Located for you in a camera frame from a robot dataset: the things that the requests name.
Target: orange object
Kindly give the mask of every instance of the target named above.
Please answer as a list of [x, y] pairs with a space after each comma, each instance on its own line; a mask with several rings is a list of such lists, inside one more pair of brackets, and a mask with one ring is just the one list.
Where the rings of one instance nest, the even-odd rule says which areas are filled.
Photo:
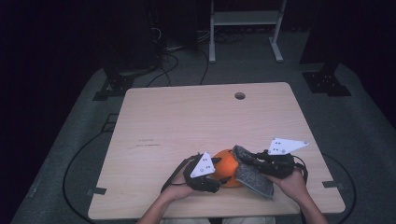
[[226, 184], [221, 185], [222, 187], [235, 188], [240, 187], [242, 184], [235, 179], [235, 170], [238, 167], [238, 161], [233, 156], [232, 149], [224, 149], [219, 152], [215, 158], [221, 158], [221, 161], [215, 164], [216, 172], [212, 175], [215, 179], [222, 179], [225, 177], [231, 177]]

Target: white shelf frame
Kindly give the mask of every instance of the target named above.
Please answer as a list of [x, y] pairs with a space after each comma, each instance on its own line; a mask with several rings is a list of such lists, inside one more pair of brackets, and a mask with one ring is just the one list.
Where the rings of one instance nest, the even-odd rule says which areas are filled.
[[280, 25], [282, 24], [283, 15], [287, 0], [282, 0], [280, 10], [268, 11], [227, 11], [215, 12], [214, 1], [211, 1], [210, 13], [210, 42], [209, 42], [209, 61], [216, 61], [215, 51], [215, 26], [219, 25], [263, 25], [274, 24], [276, 26], [274, 36], [269, 37], [271, 48], [273, 49], [276, 61], [283, 62], [282, 54], [277, 46], [277, 38], [279, 36]]

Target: gray carpet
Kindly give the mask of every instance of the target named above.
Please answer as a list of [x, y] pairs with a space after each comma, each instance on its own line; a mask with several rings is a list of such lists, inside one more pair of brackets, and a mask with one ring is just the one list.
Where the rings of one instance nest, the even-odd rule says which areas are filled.
[[[288, 82], [320, 150], [341, 162], [356, 185], [357, 201], [345, 223], [391, 223], [396, 220], [393, 210], [396, 207], [393, 193], [396, 187], [396, 132], [365, 92], [357, 75], [343, 65], [335, 73], [352, 96], [313, 94], [302, 72], [317, 71], [321, 64], [299, 65], [308, 33], [280, 34], [278, 44], [285, 60], [283, 63], [276, 63], [268, 36], [245, 35], [244, 40], [232, 45], [217, 45], [217, 61], [208, 66], [203, 84]], [[200, 48], [208, 52], [207, 44]], [[206, 67], [204, 54], [182, 50], [173, 55], [179, 62], [169, 73], [171, 85], [199, 85]], [[174, 64], [174, 58], [164, 56], [165, 70]], [[161, 72], [158, 69], [137, 78], [134, 88], [145, 88]], [[101, 132], [109, 114], [120, 111], [122, 97], [92, 100], [105, 79], [103, 70], [92, 75], [12, 223], [87, 223], [67, 205], [63, 197], [63, 180], [76, 153]], [[167, 83], [163, 76], [150, 87], [166, 86]], [[65, 191], [69, 201], [85, 217], [92, 199], [91, 189], [96, 185], [110, 139], [111, 133], [103, 133], [84, 147], [70, 166], [66, 178]], [[340, 165], [327, 157], [325, 160], [346, 203], [344, 213], [327, 215], [331, 223], [338, 223], [351, 209], [353, 189]], [[277, 217], [276, 223], [301, 223], [301, 220], [299, 216]]]

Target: white card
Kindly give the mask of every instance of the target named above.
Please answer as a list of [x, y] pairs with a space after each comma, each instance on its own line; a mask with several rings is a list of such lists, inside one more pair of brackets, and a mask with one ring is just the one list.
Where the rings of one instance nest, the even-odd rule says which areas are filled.
[[274, 138], [268, 148], [269, 155], [286, 155], [309, 144], [305, 141], [295, 141], [283, 138]]
[[215, 173], [216, 169], [213, 165], [209, 153], [205, 152], [201, 159], [198, 161], [194, 170], [191, 172], [190, 177], [194, 178], [201, 175], [210, 175]]

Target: wooden table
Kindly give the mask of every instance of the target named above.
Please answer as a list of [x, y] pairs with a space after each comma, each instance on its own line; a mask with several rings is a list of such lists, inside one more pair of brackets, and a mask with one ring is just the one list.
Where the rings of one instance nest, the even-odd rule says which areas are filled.
[[[242, 92], [245, 99], [235, 94]], [[273, 137], [309, 142], [293, 154], [308, 168], [308, 190], [323, 213], [340, 213], [345, 204], [318, 145], [287, 83], [131, 89], [113, 133], [89, 216], [139, 218], [160, 194], [182, 160], [197, 152], [239, 145], [267, 149]], [[196, 192], [172, 203], [165, 217], [248, 217], [299, 213], [295, 202], [275, 187], [273, 201], [247, 188]]]

